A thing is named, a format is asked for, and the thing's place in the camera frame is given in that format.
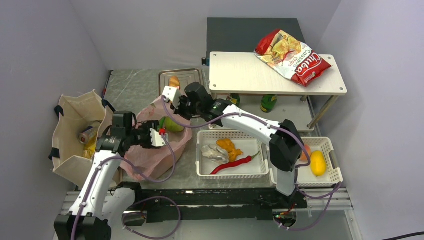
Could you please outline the pink plastic grocery bag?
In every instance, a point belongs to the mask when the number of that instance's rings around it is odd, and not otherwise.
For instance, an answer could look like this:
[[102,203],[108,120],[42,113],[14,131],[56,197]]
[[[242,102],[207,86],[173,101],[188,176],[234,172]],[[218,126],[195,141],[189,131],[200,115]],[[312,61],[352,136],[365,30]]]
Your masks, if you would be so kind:
[[[145,121],[159,121],[171,113],[170,104],[164,103],[162,97],[156,98],[151,104],[136,115],[136,123]],[[130,161],[122,161],[120,167],[127,175],[136,182],[150,181],[160,183],[160,178],[168,179],[173,174],[168,170],[175,171],[174,165],[182,156],[188,142],[193,137],[190,128],[184,128],[182,132],[168,133],[170,145],[160,148],[146,149],[141,146],[132,146],[126,153],[125,158]]]

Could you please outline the yellow mango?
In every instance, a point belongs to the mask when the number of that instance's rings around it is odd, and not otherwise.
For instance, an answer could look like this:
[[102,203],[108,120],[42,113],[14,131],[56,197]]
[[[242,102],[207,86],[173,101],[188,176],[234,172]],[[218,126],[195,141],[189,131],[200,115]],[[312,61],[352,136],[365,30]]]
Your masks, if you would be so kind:
[[313,151],[310,155],[310,170],[316,177],[324,175],[327,171],[327,163],[324,154],[319,151]]

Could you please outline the can inside tote bag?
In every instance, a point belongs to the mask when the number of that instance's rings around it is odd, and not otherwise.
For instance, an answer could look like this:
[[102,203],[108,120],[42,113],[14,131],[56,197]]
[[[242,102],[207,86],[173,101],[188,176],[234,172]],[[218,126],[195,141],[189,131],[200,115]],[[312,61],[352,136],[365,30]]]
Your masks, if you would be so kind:
[[88,144],[91,140],[95,139],[95,137],[98,134],[100,125],[101,125],[101,121],[93,121],[91,122],[84,130],[82,130],[78,136],[77,139],[80,143],[86,145]]

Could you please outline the left white plastic basket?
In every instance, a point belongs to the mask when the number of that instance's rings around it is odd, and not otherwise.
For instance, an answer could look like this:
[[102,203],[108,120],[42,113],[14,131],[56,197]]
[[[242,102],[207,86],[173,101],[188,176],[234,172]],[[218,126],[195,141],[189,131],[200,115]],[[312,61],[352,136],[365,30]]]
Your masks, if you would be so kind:
[[[239,166],[230,167],[212,174],[219,164],[213,162],[202,154],[202,147],[215,144],[220,139],[231,140],[237,149],[243,154],[237,159],[244,159],[248,156],[254,157],[250,162]],[[196,141],[196,173],[203,180],[235,180],[235,179],[257,179],[266,176],[269,171],[269,164],[266,154],[263,151],[263,143],[246,133],[237,130],[201,130],[197,133]]]

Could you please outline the red cassava chips bag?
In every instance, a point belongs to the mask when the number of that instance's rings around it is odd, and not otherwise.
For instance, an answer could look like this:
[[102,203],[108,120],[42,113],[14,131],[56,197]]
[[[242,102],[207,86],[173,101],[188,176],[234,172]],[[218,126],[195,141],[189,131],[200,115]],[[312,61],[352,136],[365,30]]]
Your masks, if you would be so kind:
[[262,38],[254,54],[283,78],[303,87],[332,67],[307,44],[281,29]]

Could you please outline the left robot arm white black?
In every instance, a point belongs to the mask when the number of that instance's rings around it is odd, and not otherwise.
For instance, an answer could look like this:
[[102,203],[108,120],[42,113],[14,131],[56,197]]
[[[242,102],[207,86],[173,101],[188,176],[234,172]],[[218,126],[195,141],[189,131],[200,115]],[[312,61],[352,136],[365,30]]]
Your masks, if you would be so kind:
[[139,209],[144,203],[141,187],[118,184],[115,195],[107,200],[112,179],[133,146],[159,149],[165,146],[158,120],[138,122],[134,113],[117,111],[111,124],[97,139],[88,177],[79,196],[66,214],[54,221],[60,240],[109,240],[112,226],[124,211]]

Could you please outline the red chili pepper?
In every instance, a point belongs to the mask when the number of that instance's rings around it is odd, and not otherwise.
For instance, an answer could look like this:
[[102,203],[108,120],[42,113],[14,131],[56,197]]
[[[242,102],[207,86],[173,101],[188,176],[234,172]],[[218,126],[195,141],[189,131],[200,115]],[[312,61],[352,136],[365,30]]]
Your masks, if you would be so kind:
[[225,163],[225,164],[221,164],[218,167],[216,167],[210,174],[211,175],[216,175],[217,173],[219,173],[222,170],[228,169],[228,168],[235,168],[238,167],[240,165],[243,164],[247,164],[249,162],[251,162],[260,152],[258,151],[256,154],[254,155],[249,155],[245,158],[242,158],[240,160],[236,160],[234,162],[229,162],[229,163]]

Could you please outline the white two-tier shelf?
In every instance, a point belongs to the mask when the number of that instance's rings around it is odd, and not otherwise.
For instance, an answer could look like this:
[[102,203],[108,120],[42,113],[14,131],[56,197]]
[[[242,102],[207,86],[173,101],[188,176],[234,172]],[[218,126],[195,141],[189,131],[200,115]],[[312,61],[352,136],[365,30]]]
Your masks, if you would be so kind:
[[[239,94],[240,108],[272,121],[292,121],[300,132],[312,132],[319,119],[340,96],[348,92],[332,55],[321,55],[331,68],[303,87],[283,78],[249,52],[213,51],[209,56],[209,88],[224,98]],[[270,113],[261,111],[264,95],[277,95]]]

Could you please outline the dark grey back panel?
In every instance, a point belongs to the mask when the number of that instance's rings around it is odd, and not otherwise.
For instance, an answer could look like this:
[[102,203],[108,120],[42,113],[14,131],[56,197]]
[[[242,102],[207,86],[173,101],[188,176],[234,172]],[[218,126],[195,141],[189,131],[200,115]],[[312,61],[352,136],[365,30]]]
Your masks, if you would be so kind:
[[305,42],[296,18],[209,17],[206,24],[206,55],[201,63],[209,66],[211,52],[252,53],[260,40],[276,29]]

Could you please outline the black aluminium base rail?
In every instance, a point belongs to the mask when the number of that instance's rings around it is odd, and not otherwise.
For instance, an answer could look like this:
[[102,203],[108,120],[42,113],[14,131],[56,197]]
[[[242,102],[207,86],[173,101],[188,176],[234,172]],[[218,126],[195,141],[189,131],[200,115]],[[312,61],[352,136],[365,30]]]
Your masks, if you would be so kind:
[[309,217],[324,208],[328,211],[353,209],[347,190],[341,188],[332,200],[319,199],[329,189],[306,189],[308,196],[295,193],[287,197],[274,188],[217,188],[217,189],[144,189],[140,195],[145,203],[130,206],[127,212],[143,212],[148,223],[182,220],[256,219],[270,221],[279,212],[305,211]]

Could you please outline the clear dumplings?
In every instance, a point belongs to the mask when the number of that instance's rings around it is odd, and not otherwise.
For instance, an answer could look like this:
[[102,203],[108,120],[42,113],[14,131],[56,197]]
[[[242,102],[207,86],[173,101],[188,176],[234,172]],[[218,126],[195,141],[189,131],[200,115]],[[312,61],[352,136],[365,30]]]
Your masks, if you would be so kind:
[[204,158],[207,158],[220,165],[230,162],[228,152],[216,144],[203,146],[201,148],[201,153]]

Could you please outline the green cabbage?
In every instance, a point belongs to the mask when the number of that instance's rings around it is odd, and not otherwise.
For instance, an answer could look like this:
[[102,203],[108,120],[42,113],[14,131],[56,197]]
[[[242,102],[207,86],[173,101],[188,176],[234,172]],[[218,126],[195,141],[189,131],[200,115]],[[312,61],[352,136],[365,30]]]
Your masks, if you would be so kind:
[[185,129],[183,126],[174,122],[170,117],[165,118],[163,126],[167,131],[172,133],[180,133]]

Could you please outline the metal baking tray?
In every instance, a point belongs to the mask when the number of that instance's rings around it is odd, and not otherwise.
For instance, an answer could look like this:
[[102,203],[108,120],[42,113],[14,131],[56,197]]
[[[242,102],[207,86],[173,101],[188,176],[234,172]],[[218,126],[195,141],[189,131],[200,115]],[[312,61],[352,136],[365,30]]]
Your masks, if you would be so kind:
[[204,85],[202,71],[199,68],[185,68],[163,70],[158,74],[158,95],[161,96],[165,86],[169,85],[171,77],[177,77],[180,83],[180,91],[185,94],[185,88],[194,82]]

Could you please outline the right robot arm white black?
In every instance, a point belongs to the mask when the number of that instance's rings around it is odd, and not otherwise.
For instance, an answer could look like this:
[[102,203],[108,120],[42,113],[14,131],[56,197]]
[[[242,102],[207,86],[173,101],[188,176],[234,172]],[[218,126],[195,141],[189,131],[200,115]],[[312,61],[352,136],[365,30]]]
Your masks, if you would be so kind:
[[307,150],[292,121],[278,122],[248,113],[228,100],[213,98],[198,82],[189,84],[184,93],[176,87],[165,86],[162,99],[170,103],[174,115],[186,120],[201,117],[207,124],[238,130],[266,144],[270,162],[276,168],[276,203],[287,208],[295,201],[296,162]]

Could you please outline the green glass bottle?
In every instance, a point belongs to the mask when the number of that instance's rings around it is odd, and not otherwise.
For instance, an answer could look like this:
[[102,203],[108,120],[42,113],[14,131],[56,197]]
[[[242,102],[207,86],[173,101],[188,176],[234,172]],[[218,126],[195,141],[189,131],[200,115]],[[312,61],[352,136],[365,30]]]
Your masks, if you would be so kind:
[[278,96],[275,94],[266,94],[260,102],[260,109],[264,113],[270,113],[278,101]]
[[237,93],[230,93],[227,96],[227,100],[229,100],[232,104],[236,105],[237,107],[240,106],[241,98],[240,98],[240,95]]

